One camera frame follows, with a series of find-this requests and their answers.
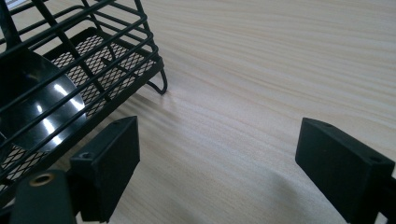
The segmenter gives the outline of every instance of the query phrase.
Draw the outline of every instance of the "metal grid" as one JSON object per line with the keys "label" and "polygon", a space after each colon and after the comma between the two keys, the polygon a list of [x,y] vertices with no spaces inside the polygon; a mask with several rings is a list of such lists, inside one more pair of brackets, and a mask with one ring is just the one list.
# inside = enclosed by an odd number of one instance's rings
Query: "metal grid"
{"label": "metal grid", "polygon": [[[135,3],[138,10],[113,3],[111,0],[105,0],[97,3],[96,6],[87,7],[87,9],[79,12],[81,18],[85,17],[85,19],[80,22],[89,21],[92,23],[92,26],[88,29],[86,29],[86,27],[83,28],[84,30],[70,38],[70,42],[73,45],[68,46],[67,43],[63,42],[62,45],[43,55],[59,67],[61,71],[65,71],[66,75],[75,84],[76,90],[85,104],[85,108],[80,112],[83,112],[86,116],[86,125],[83,125],[73,137],[61,143],[61,146],[57,147],[57,149],[51,153],[37,150],[24,150],[20,147],[12,146],[7,158],[0,164],[0,203],[6,201],[3,200],[4,192],[14,190],[14,183],[23,175],[33,168],[37,170],[39,167],[45,168],[50,166],[52,162],[62,156],[67,149],[73,146],[79,139],[103,120],[106,115],[110,114],[111,111],[116,109],[145,83],[149,84],[150,87],[154,88],[158,93],[164,94],[167,84],[166,76],[163,71],[163,61],[158,55],[158,48],[152,40],[152,33],[149,31],[149,26],[145,21],[147,17],[143,12],[143,8],[138,0],[136,0]],[[138,21],[120,21],[112,16],[108,16],[104,12],[97,11],[101,8],[99,5],[104,7],[104,9],[106,9],[106,6],[118,8],[124,12],[134,14],[134,18],[136,18],[137,15],[140,19],[138,19]],[[26,5],[23,9],[17,8],[15,11],[18,13],[29,10],[31,7],[32,6],[29,7]],[[64,13],[60,12],[58,14],[66,15],[67,12],[72,12],[72,10],[74,10],[70,8],[65,9]],[[103,20],[97,20],[92,16],[93,14],[88,16],[88,11],[97,14],[97,16],[101,17]],[[44,33],[35,35],[23,44],[25,46],[31,46],[31,49],[39,49],[47,43],[43,42],[43,39],[45,41],[51,41],[56,37],[55,33],[59,33],[60,31],[63,32],[64,29],[75,28],[78,25],[78,23],[75,23],[74,27],[70,27],[71,23],[73,23],[73,21],[70,23],[62,21],[55,26],[57,27],[56,29],[55,27],[51,27]],[[119,26],[115,27],[110,25],[114,23],[117,23]],[[98,24],[105,27],[106,31],[109,33],[103,32]],[[26,28],[24,30],[29,32],[34,29],[32,26],[32,28]],[[133,35],[132,32],[138,32],[141,36],[144,35],[145,37]],[[3,43],[5,43],[4,39],[0,40],[0,45]],[[2,56],[6,58],[9,54],[10,52],[5,52],[3,55],[0,54],[0,60],[2,60]],[[155,84],[149,82],[149,80],[159,72],[161,72],[163,78],[162,90]],[[67,97],[70,99],[73,95],[70,93]],[[59,102],[52,109],[49,109],[47,113],[55,111],[62,106],[62,104],[63,103]],[[0,111],[1,113],[7,111],[6,108],[1,109],[3,110]],[[56,134],[61,132],[65,127],[66,126],[61,126],[52,135],[56,136]]]}

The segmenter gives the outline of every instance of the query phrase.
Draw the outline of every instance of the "wooden table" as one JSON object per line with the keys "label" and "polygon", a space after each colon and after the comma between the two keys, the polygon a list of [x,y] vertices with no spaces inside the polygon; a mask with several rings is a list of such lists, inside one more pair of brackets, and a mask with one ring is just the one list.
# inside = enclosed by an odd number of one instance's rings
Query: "wooden table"
{"label": "wooden table", "polygon": [[294,161],[301,120],[396,161],[396,2],[142,3],[169,91],[142,88],[100,126],[139,118],[110,223],[345,223]]}

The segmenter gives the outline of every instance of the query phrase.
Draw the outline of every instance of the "screw hole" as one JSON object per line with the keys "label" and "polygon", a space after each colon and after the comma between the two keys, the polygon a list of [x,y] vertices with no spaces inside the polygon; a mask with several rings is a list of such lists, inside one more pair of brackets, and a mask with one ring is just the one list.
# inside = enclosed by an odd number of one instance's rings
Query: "screw hole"
{"label": "screw hole", "polygon": [[48,173],[48,174],[43,174],[43,175],[38,175],[35,178],[33,178],[29,184],[32,187],[40,187],[43,185],[48,184],[52,179],[55,177],[55,175]]}
{"label": "screw hole", "polygon": [[79,156],[80,156],[81,158],[83,158],[83,159],[89,159],[89,158],[91,158],[93,155],[92,155],[91,152],[84,152],[84,153],[81,153]]}

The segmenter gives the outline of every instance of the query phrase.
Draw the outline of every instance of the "wood grain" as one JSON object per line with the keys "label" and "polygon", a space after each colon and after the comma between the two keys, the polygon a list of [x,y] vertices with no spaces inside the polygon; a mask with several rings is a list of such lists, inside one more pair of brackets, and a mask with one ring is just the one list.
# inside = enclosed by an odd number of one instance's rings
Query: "wood grain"
{"label": "wood grain", "polygon": [[345,223],[294,161],[301,120],[396,161],[396,2],[142,4],[169,91],[142,88],[92,133],[139,118],[110,223]]}

